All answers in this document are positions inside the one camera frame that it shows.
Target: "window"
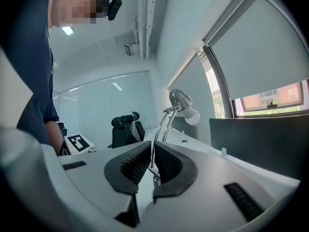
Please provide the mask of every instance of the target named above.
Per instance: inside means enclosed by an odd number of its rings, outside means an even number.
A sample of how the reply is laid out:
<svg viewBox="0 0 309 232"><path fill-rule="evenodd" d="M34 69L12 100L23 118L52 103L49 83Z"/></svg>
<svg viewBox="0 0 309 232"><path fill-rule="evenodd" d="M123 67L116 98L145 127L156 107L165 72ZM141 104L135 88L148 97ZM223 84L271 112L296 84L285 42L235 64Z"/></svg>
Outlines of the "window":
<svg viewBox="0 0 309 232"><path fill-rule="evenodd" d="M308 110L308 81L236 99L235 107L237 116L260 116Z"/></svg>
<svg viewBox="0 0 309 232"><path fill-rule="evenodd" d="M216 118L225 118L223 100L221 96L221 92L219 89L219 85L217 82L217 78L213 72L211 64L209 63L208 58L206 57L205 52L203 52L200 56L202 65L205 70L206 78L211 88L212 101L214 106L214 111Z"/></svg>

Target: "ceiling light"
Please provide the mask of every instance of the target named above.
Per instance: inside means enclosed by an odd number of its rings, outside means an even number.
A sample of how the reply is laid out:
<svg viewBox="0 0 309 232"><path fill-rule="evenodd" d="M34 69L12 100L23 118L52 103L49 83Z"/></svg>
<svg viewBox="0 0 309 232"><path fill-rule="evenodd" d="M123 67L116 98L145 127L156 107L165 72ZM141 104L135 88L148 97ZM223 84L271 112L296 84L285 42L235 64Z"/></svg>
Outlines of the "ceiling light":
<svg viewBox="0 0 309 232"><path fill-rule="evenodd" d="M64 28L62 28L63 29L63 31L67 34L67 35L71 35L71 34L73 34L73 29L71 28L71 27L64 27Z"/></svg>
<svg viewBox="0 0 309 232"><path fill-rule="evenodd" d="M71 101L76 101L76 100L74 100L74 99L71 99L71 98L65 97L65 96L63 96L62 98L65 98L65 99L68 99L68 100L71 100Z"/></svg>
<svg viewBox="0 0 309 232"><path fill-rule="evenodd" d="M123 77L123 76L126 76L126 75L120 75L120 76L111 77L111 79L116 79L118 77Z"/></svg>
<svg viewBox="0 0 309 232"><path fill-rule="evenodd" d="M118 84L116 84L116 83L112 83L119 91L122 91L122 89L119 87L119 85Z"/></svg>
<svg viewBox="0 0 309 232"><path fill-rule="evenodd" d="M59 64L57 62L54 62L53 68L59 69Z"/></svg>
<svg viewBox="0 0 309 232"><path fill-rule="evenodd" d="M76 90L76 89L79 89L79 87L72 88L71 90L69 90L69 92Z"/></svg>

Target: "lamp head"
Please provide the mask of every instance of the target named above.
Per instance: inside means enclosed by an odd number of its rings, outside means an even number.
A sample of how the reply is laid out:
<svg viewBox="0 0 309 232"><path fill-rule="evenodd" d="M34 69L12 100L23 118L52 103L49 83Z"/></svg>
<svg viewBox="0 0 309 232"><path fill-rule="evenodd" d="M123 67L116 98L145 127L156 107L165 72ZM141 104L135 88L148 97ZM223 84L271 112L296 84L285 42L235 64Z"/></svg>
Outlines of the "lamp head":
<svg viewBox="0 0 309 232"><path fill-rule="evenodd" d="M173 89L169 93L169 100L172 106L180 105L184 114L184 119L189 125L195 125L199 122L200 114L192 108L192 99L179 89Z"/></svg>

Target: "pipe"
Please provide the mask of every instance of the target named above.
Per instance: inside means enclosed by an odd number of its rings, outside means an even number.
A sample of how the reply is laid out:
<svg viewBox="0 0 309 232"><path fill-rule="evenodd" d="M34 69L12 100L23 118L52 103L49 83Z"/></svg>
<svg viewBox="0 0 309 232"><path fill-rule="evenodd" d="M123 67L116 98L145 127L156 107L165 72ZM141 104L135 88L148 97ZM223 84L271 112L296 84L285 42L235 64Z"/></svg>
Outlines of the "pipe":
<svg viewBox="0 0 309 232"><path fill-rule="evenodd" d="M143 21L142 21L142 25L143 25L143 37L144 38L145 38L146 19L147 19L147 4L146 4L146 2L147 2L147 0L143 0Z"/></svg>
<svg viewBox="0 0 309 232"><path fill-rule="evenodd" d="M139 30L139 45L140 45L140 58L144 59L144 50L143 50L143 0L137 0L137 22Z"/></svg>
<svg viewBox="0 0 309 232"><path fill-rule="evenodd" d="M134 34L134 38L135 38L135 43L138 44L138 30L137 30L137 21L136 21L136 16L133 17L133 22L132 22L132 28L133 28L133 34Z"/></svg>
<svg viewBox="0 0 309 232"><path fill-rule="evenodd" d="M146 24L146 59L149 58L150 53L150 35L153 28L153 17L155 12L155 1L148 0L147 4L147 24Z"/></svg>
<svg viewBox="0 0 309 232"><path fill-rule="evenodd" d="M153 0L147 0L147 21L146 21L146 59L149 57L149 42L150 42L150 23L151 23L151 13L153 7Z"/></svg>

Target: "metal rod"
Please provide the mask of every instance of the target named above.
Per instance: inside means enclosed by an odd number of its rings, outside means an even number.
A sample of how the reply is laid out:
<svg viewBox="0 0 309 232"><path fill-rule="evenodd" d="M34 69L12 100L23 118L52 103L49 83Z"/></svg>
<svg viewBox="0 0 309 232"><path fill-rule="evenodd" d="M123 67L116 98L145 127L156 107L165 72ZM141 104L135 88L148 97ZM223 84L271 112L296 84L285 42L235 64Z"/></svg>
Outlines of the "metal rod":
<svg viewBox="0 0 309 232"><path fill-rule="evenodd" d="M172 122L173 122L173 120L174 120L174 117L176 116L176 113L178 112L178 109L175 109L174 111L173 111L173 114L172 114L172 116L170 117L170 119L169 119L169 123L168 123L168 126L165 128L165 132L164 132L164 135L163 135L163 142L165 142L166 141L166 138L168 137L168 133L169 133L169 129L170 129L170 126L172 125Z"/></svg>
<svg viewBox="0 0 309 232"><path fill-rule="evenodd" d="M157 131L156 131L156 134L155 134L155 138L154 138L154 145L153 145L153 149L152 149L152 151L151 151L151 168L153 169L154 168L154 164L155 164L155 142L157 141L157 139L158 139L158 137L159 137L159 134L160 134L160 131L161 131L161 129L162 129L162 126L163 126L163 124L164 124L164 122L165 122L165 120L166 120L166 118L169 116L169 114L170 114L170 111L166 111L166 113L165 113L165 115L164 115L164 117L163 117L163 119L161 120L161 123L159 124L159 126L158 126L158 129L157 129Z"/></svg>
<svg viewBox="0 0 309 232"><path fill-rule="evenodd" d="M148 167L148 170L154 175L154 177L160 179L159 172L156 169Z"/></svg>
<svg viewBox="0 0 309 232"><path fill-rule="evenodd" d="M154 181L154 188L157 188L158 186L161 185L160 178L154 176L153 181Z"/></svg>

